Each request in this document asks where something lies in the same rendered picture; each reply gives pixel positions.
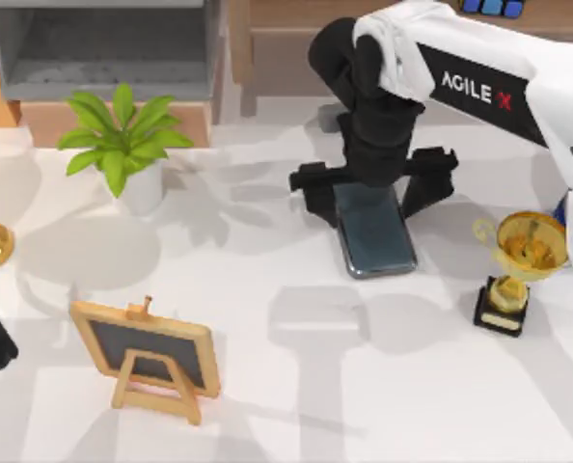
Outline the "dark smartphone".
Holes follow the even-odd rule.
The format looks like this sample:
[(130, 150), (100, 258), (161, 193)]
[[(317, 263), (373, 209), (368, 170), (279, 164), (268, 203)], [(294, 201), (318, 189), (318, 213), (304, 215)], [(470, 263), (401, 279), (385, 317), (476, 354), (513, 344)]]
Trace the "dark smartphone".
[(417, 268), (416, 252), (392, 186), (346, 183), (334, 191), (338, 235), (352, 278), (402, 275)]

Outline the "gold trophy black base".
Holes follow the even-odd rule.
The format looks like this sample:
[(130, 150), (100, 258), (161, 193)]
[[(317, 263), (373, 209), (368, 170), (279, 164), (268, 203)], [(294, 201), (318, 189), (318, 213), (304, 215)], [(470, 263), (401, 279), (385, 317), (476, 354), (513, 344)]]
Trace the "gold trophy black base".
[(479, 290), (473, 322), (517, 338), (529, 306), (529, 284), (549, 278), (568, 260), (565, 227), (543, 213), (518, 211), (498, 225), (478, 219), (472, 231), (500, 267)]

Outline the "blue and black cube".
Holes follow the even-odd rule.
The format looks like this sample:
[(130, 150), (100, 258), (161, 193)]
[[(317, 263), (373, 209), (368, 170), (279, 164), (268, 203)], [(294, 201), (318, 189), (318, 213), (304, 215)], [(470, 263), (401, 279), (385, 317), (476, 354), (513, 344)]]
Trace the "blue and black cube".
[(458, 9), (462, 13), (506, 18), (519, 17), (525, 3), (526, 0), (457, 0)]

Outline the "green plant white pot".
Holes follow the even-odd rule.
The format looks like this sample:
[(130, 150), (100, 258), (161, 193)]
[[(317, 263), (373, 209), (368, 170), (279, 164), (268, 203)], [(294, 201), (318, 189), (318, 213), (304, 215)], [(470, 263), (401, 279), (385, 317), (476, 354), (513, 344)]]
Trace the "green plant white pot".
[(119, 209), (136, 216), (154, 212), (165, 194), (162, 162), (167, 150), (194, 146), (176, 130), (180, 119), (170, 112), (174, 101), (172, 95), (159, 95), (137, 105), (126, 83), (116, 87), (111, 108), (93, 93), (73, 92), (67, 104), (77, 126), (57, 143), (59, 151), (79, 150), (66, 175), (94, 168)]

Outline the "wooden framed blackboard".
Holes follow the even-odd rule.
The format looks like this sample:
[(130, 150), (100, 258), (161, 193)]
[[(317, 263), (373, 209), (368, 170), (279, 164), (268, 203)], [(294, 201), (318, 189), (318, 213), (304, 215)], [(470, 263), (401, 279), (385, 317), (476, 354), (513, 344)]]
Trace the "wooden framed blackboard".
[(111, 406), (134, 406), (202, 422), (198, 397), (221, 385), (212, 333), (150, 313), (151, 297), (124, 309), (86, 301), (69, 314), (98, 371), (117, 380)]

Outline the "grey cabinet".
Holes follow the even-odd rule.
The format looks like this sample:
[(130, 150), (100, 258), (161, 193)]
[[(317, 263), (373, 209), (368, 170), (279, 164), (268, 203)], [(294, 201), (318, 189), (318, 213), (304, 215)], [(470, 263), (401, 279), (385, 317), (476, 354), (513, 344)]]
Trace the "grey cabinet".
[(127, 83), (136, 100), (213, 94), (221, 0), (0, 0), (5, 98), (108, 99)]

